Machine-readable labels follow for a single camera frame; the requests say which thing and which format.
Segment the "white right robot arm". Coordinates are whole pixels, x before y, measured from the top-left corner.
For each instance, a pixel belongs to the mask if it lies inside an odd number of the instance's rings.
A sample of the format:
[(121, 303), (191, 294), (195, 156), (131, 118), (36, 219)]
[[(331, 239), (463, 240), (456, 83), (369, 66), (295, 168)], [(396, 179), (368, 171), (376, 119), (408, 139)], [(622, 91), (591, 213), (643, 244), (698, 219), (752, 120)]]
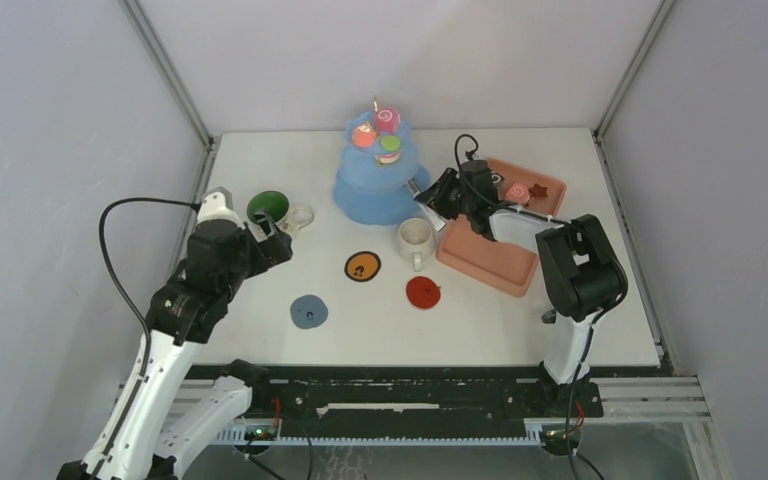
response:
[(550, 381), (538, 402), (552, 416), (578, 400), (602, 316), (619, 305), (628, 277), (599, 219), (556, 218), (565, 184), (525, 167), (466, 160), (428, 188), (409, 187), (432, 225), (442, 230), (438, 259), (503, 293), (522, 296), (537, 273), (555, 312), (551, 343), (540, 370)]

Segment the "pink frosted donut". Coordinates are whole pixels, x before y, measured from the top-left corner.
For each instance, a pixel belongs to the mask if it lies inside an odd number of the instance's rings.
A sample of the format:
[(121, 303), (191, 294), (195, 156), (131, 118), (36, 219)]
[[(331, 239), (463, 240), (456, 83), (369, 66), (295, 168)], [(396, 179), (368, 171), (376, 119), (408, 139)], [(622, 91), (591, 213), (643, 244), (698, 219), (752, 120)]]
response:
[(395, 163), (399, 160), (401, 153), (399, 151), (387, 153), (385, 155), (378, 155), (376, 161), (380, 165), (388, 165)]

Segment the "magenta swirl roll cake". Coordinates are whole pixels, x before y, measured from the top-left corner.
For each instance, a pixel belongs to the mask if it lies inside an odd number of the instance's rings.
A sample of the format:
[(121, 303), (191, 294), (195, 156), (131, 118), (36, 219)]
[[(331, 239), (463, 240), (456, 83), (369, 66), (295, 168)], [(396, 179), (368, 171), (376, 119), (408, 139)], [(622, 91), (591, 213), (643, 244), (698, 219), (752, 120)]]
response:
[(374, 125), (381, 135), (396, 135), (400, 125), (400, 112), (395, 108), (382, 107), (374, 111)]

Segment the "light pink swirl roll cake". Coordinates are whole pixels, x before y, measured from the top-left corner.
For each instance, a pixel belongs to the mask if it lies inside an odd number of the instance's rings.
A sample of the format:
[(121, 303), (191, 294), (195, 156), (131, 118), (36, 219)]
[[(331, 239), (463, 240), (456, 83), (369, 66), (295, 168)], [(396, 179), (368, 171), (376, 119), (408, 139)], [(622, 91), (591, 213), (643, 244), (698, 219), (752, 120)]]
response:
[(504, 199), (517, 205), (528, 206), (531, 200), (531, 194), (526, 185), (515, 182), (506, 190)]

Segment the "green macaron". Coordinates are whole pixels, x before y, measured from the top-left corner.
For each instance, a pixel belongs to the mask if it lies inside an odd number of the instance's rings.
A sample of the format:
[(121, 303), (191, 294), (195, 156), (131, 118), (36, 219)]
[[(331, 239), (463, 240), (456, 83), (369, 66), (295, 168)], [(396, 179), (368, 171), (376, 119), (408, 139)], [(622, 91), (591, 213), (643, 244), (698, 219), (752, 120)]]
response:
[(401, 148), (401, 139), (397, 135), (384, 135), (379, 139), (381, 148), (387, 152), (397, 152)]

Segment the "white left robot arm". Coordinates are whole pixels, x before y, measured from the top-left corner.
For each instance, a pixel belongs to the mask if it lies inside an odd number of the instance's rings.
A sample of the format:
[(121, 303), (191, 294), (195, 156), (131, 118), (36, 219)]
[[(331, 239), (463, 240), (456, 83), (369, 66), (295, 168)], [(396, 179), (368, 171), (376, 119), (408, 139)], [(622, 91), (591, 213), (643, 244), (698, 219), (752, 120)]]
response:
[(267, 371), (244, 360), (226, 365), (208, 394), (181, 418), (168, 413), (197, 354), (226, 317), (243, 282), (292, 258), (292, 238), (265, 213), (253, 234), (217, 187), (198, 203), (184, 257), (137, 319), (140, 352), (104, 429), (60, 479), (180, 479), (232, 420), (265, 414), (273, 394)]

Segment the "dark chocolate swirl roll cake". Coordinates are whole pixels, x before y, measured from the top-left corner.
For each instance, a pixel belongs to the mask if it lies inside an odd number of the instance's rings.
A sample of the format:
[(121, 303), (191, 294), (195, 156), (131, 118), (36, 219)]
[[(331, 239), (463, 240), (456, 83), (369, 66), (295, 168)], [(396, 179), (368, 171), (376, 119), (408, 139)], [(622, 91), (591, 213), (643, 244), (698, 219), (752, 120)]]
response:
[(505, 178), (502, 175), (498, 174), (497, 172), (492, 173), (491, 179), (492, 179), (492, 184), (494, 186), (498, 186), (502, 184), (505, 180)]

